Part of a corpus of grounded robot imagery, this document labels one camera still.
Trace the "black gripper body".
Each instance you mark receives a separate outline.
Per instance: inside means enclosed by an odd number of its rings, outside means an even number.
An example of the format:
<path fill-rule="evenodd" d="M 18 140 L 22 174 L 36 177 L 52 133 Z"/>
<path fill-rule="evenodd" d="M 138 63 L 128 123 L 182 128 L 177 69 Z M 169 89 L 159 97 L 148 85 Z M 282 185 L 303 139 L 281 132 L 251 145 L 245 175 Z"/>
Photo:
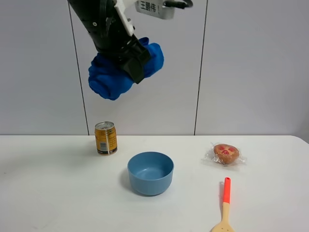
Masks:
<path fill-rule="evenodd" d="M 130 63 L 137 62 L 142 66 L 150 60 L 150 52 L 135 35 L 101 38 L 96 43 L 96 49 L 122 69 Z"/>

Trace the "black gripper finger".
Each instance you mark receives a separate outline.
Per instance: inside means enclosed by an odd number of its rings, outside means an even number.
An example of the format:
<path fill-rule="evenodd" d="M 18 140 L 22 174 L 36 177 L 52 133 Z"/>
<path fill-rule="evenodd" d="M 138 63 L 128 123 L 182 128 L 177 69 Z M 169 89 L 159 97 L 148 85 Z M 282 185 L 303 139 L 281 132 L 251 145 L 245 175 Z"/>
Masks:
<path fill-rule="evenodd" d="M 147 58 L 127 58 L 123 64 L 123 70 L 135 84 L 139 84 L 145 78 L 144 65 L 146 63 Z"/>

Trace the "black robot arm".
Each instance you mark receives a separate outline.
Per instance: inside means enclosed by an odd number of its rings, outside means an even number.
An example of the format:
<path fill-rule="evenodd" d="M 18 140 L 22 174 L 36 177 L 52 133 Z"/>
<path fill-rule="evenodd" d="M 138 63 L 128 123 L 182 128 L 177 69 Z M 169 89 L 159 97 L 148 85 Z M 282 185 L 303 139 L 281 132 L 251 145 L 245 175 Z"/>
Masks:
<path fill-rule="evenodd" d="M 94 42 L 96 50 L 125 71 L 134 83 L 144 78 L 144 65 L 150 52 L 134 35 L 134 26 L 124 15 L 122 0 L 70 0 L 80 21 Z"/>

